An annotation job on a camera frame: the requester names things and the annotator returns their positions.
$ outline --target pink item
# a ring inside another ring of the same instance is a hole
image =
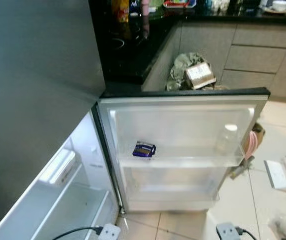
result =
[[[143,16],[147,16],[149,13],[148,4],[149,4],[149,0],[142,0],[141,1],[141,8],[142,8],[142,15]]]
[[[251,131],[249,133],[249,145],[248,145],[248,149],[247,152],[245,154],[245,160],[247,161],[250,156],[256,151],[258,146],[258,138],[257,135],[254,131]]]

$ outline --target refrigerator shelf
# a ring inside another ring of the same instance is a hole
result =
[[[92,226],[108,191],[72,183],[48,212],[32,240],[53,239],[78,227]],[[75,232],[73,239],[87,239],[88,230]]]
[[[120,153],[117,160],[122,168],[214,168],[238,166],[244,158],[242,146],[222,154],[213,147],[163,147],[157,146],[152,157],[132,155],[132,146]]]

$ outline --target bowl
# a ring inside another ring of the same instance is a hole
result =
[[[286,0],[275,0],[273,1],[273,9],[282,12],[286,10]]]

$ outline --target kitchen counter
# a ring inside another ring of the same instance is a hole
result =
[[[242,6],[212,13],[201,1],[194,8],[160,7],[148,18],[130,17],[129,23],[125,24],[115,24],[112,18],[107,17],[107,12],[93,13],[92,10],[107,88],[121,86],[121,89],[130,91],[140,90],[167,41],[168,33],[181,22],[286,25],[286,14],[268,14],[261,9],[246,10]],[[109,26],[109,29],[102,29],[103,25]],[[122,43],[117,39],[124,40],[123,47],[118,48]]]

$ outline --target refrigerator compartment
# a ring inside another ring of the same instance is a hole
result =
[[[136,142],[143,141],[156,146],[151,165],[183,160],[187,166],[231,167],[244,157],[241,137],[253,115],[253,105],[136,106],[110,109],[109,121],[121,164],[146,163],[132,154]]]
[[[215,202],[225,172],[223,167],[125,168],[122,179],[129,203]]]
[[[72,183],[53,205],[34,233],[33,240],[53,239],[78,227],[90,227],[98,218],[109,192],[87,185]],[[64,239],[88,239],[88,230],[77,231]]]

